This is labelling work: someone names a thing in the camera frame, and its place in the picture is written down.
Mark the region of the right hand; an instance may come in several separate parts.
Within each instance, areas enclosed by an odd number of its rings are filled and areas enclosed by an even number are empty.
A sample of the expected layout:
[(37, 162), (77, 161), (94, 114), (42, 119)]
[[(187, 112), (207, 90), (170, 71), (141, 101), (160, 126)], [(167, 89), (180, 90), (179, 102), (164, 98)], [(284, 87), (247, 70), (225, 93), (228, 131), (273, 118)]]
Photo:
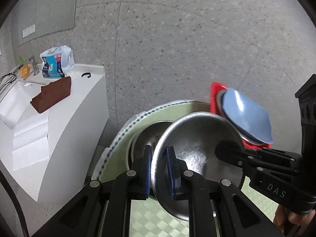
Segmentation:
[(281, 232), (284, 232), (284, 224), (286, 221), (289, 221), (294, 225), (299, 225), (300, 229), (298, 231), (298, 235), (302, 235), (304, 231), (307, 229), (310, 222), (312, 221), (314, 215), (315, 210), (312, 210), (307, 214), (300, 215), (291, 211), (286, 212), (284, 206), (278, 205), (273, 219), (273, 223)]

